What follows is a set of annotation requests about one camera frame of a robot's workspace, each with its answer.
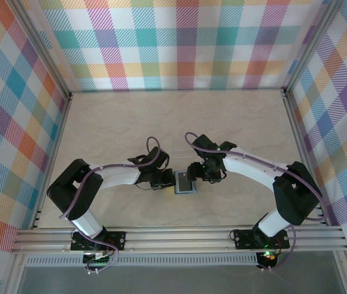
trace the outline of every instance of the marble-patterned surface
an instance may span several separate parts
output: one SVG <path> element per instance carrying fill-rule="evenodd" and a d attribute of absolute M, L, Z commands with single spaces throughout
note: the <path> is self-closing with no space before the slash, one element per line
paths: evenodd
<path fill-rule="evenodd" d="M 76 158 L 107 164 L 145 154 L 150 135 L 170 154 L 170 167 L 186 170 L 199 161 L 183 138 L 189 130 L 277 162 L 300 160 L 277 90 L 80 93 L 74 96 L 51 181 Z M 96 195 L 91 209 L 106 226 L 232 225 L 254 224 L 274 207 L 267 188 L 228 174 L 219 184 L 198 181 L 197 193 L 190 195 L 175 195 L 172 187 L 108 188 Z M 39 226 L 68 227 L 59 215 L 47 198 Z"/>

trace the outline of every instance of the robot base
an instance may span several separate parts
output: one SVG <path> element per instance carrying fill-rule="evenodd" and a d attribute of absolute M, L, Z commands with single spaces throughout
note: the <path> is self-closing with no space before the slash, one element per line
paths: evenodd
<path fill-rule="evenodd" d="M 126 232 L 103 232 L 103 242 L 112 244 L 118 248 L 119 251 L 124 250 L 124 244 L 126 242 Z M 100 244 L 92 243 L 91 241 L 85 239 L 79 232 L 74 232 L 71 236 L 72 242 L 70 246 L 70 251 L 98 251 L 98 250 L 107 250 L 107 246 Z"/>
<path fill-rule="evenodd" d="M 290 247 L 288 235 L 285 230 L 279 231 L 274 237 L 269 238 L 265 244 L 259 244 L 254 239 L 253 230 L 233 230 L 231 238 L 235 241 L 236 249 L 288 249 Z"/>

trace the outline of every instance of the colorful plaid backdrop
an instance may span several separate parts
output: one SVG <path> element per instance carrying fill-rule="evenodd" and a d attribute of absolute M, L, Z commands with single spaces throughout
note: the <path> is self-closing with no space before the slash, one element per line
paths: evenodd
<path fill-rule="evenodd" d="M 0 0 L 0 286 L 17 230 L 30 221 L 63 107 L 51 76 Z"/>
<path fill-rule="evenodd" d="M 327 2 L 28 1 L 59 67 L 82 91 L 279 88 Z"/>
<path fill-rule="evenodd" d="M 295 59 L 293 60 L 291 67 L 289 68 L 288 74 L 284 79 L 284 82 L 282 84 L 282 87 L 286 87 L 288 85 L 288 82 L 292 76 L 293 71 L 296 68 L 297 63 L 299 62 L 299 60 L 301 59 L 307 44 L 310 42 L 310 40 L 314 37 L 313 33 L 316 29 L 316 25 L 319 23 L 319 21 L 321 20 L 323 13 L 325 12 L 325 10 L 327 9 L 327 5 L 330 2 L 330 0 L 323 0 L 321 6 L 319 7 L 318 11 L 316 12 L 316 15 L 311 23 L 311 26 L 309 28 L 309 30 L 306 33 L 306 36 L 303 39 L 302 44 L 300 45 L 299 50 L 296 53 Z"/>
<path fill-rule="evenodd" d="M 294 89 L 322 192 L 347 237 L 347 0 Z"/>

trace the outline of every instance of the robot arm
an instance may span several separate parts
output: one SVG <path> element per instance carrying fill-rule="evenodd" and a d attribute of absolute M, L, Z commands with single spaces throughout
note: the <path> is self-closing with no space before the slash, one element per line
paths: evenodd
<path fill-rule="evenodd" d="M 128 159 L 122 163 L 123 166 L 116 165 L 97 170 L 89 175 L 82 187 L 79 186 L 79 183 L 82 182 L 86 174 L 99 166 L 89 165 L 83 159 L 76 159 L 52 183 L 48 188 L 47 195 L 61 212 L 65 213 L 74 201 L 76 192 L 81 189 L 78 199 L 66 219 L 90 239 L 104 242 L 107 239 L 107 232 L 90 211 L 92 201 L 100 190 L 118 185 L 144 182 L 149 182 L 153 190 L 175 185 L 172 169 L 160 169 L 164 162 L 167 165 L 169 161 L 169 155 L 163 150 L 160 149 L 157 159 L 152 164 L 147 165 L 156 157 L 157 152 L 158 148 L 154 147 L 147 156 L 142 155 Z M 103 247 L 98 244 L 94 246 L 96 249 Z"/>
<path fill-rule="evenodd" d="M 253 228 L 254 239 L 260 246 L 267 244 L 288 225 L 301 225 L 319 203 L 307 187 L 291 176 L 292 173 L 297 175 L 321 194 L 310 173 L 300 162 L 292 165 L 272 162 L 246 153 L 230 142 L 218 146 L 205 135 L 197 137 L 191 145 L 204 162 L 189 166 L 189 181 L 202 178 L 204 181 L 218 183 L 226 177 L 226 172 L 232 172 L 247 176 L 273 191 L 276 208 Z"/>

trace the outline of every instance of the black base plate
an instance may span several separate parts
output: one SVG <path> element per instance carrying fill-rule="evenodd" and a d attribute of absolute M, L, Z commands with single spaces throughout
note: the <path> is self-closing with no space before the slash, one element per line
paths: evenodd
<path fill-rule="evenodd" d="M 119 251 L 124 250 L 124 244 L 126 242 L 126 232 L 107 232 L 105 242 L 113 244 Z M 90 242 L 84 239 L 79 232 L 74 232 L 72 235 L 72 242 L 70 246 L 71 251 L 94 251 L 88 245 Z"/>
<path fill-rule="evenodd" d="M 279 231 L 277 235 L 270 239 L 266 246 L 261 246 L 255 242 L 252 230 L 234 230 L 231 232 L 231 237 L 232 235 L 236 249 L 280 249 L 280 244 L 277 240 L 280 240 L 282 249 L 288 249 L 290 247 L 285 230 Z"/>

